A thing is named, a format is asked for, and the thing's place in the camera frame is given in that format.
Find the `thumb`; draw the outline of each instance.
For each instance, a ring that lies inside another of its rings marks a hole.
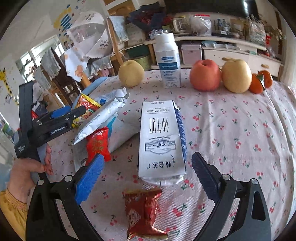
[[[23,159],[23,161],[24,161],[23,167],[27,171],[38,172],[38,173],[42,173],[46,171],[46,166],[36,160],[27,158],[27,159]]]

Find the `human hand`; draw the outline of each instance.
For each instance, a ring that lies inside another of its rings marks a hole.
[[[35,185],[31,179],[31,172],[46,172],[49,175],[54,174],[52,171],[51,151],[51,148],[47,145],[44,159],[45,165],[30,158],[15,160],[7,188],[11,195],[17,200],[23,203],[27,201],[29,191]]]

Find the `giraffe wall decal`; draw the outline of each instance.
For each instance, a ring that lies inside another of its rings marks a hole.
[[[9,86],[8,81],[6,79],[6,71],[5,71],[5,68],[3,70],[0,70],[0,81],[3,81],[4,82],[4,86],[6,87],[7,92],[8,92],[7,96],[5,97],[5,101],[7,103],[9,103],[10,100],[13,99],[16,102],[16,104],[19,105],[18,99],[16,98],[16,96],[13,95],[12,90],[11,90],[11,87]]]

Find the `red candy wrapper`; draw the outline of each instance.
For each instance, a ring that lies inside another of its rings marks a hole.
[[[128,238],[135,236],[147,239],[168,239],[168,234],[154,227],[157,201],[161,189],[135,190],[124,194],[126,216],[128,217]]]
[[[94,156],[99,153],[104,156],[105,162],[111,160],[111,155],[108,150],[108,127],[101,128],[96,130],[93,134],[89,135],[87,139],[87,161],[85,163],[86,166],[92,161]]]

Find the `pink box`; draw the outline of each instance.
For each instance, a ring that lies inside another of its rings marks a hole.
[[[202,60],[202,48],[198,43],[186,43],[181,45],[184,65],[194,65],[196,61]]]

